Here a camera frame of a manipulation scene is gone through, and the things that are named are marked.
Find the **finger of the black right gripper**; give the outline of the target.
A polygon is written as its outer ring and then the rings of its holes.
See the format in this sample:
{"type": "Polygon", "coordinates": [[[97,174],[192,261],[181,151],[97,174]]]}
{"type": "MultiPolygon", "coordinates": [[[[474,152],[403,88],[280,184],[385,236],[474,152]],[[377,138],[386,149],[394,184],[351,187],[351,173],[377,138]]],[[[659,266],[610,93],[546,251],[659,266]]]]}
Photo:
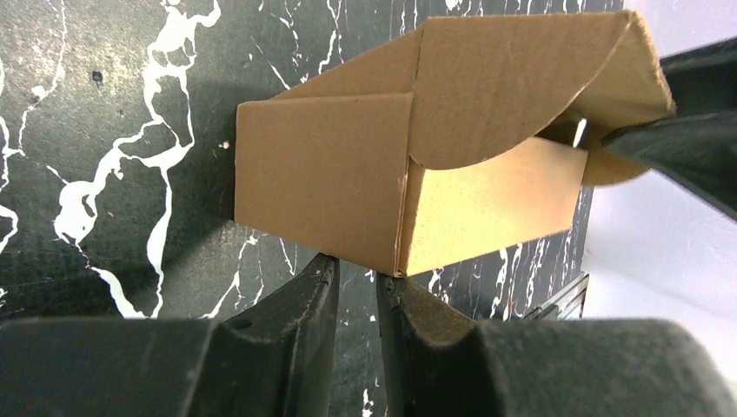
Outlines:
{"type": "Polygon", "coordinates": [[[736,217],[736,40],[661,59],[674,118],[617,129],[604,149],[661,172],[736,217]]]}

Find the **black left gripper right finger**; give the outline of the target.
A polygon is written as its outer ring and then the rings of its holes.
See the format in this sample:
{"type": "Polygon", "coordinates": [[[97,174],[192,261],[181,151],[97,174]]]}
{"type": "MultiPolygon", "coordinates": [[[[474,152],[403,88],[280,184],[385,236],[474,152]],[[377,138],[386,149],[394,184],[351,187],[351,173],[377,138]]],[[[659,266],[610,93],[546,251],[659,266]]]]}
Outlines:
{"type": "Polygon", "coordinates": [[[476,321],[378,275],[391,416],[733,416],[706,349],[659,320],[476,321]]]}

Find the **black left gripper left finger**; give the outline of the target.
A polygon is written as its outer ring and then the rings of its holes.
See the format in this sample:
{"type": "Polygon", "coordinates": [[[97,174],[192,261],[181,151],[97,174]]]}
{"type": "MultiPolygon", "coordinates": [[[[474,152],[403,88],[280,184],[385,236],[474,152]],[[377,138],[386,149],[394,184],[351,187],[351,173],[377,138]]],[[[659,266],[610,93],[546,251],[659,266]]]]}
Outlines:
{"type": "Polygon", "coordinates": [[[325,416],[340,264],[319,254],[226,320],[103,317],[1,327],[4,416],[325,416]]]}

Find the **brown cardboard box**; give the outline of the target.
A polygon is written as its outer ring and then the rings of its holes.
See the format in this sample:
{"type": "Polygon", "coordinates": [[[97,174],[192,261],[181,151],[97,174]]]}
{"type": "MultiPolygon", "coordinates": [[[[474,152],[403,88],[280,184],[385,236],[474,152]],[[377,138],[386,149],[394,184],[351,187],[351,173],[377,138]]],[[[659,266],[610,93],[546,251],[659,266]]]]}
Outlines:
{"type": "Polygon", "coordinates": [[[237,222],[390,276],[571,227],[645,171],[616,129],[676,105],[643,17],[431,17],[236,110],[237,222]]]}

